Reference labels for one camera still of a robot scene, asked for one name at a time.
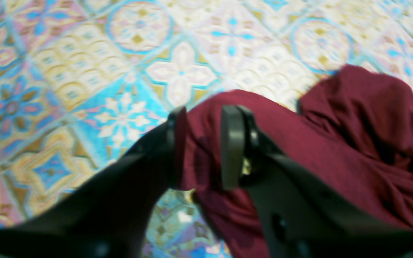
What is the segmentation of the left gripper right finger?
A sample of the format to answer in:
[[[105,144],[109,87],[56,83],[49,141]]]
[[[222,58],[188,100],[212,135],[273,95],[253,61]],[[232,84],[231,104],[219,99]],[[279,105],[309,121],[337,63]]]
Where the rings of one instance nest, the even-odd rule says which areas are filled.
[[[272,258],[413,258],[413,230],[366,214],[289,158],[244,106],[221,111],[221,177],[244,189]]]

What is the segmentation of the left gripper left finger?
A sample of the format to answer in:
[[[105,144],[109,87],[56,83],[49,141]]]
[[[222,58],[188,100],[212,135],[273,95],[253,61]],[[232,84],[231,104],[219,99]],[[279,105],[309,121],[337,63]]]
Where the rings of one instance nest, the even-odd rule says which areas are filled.
[[[187,110],[141,137],[119,160],[42,214],[0,228],[7,258],[136,258],[159,198],[179,189]]]

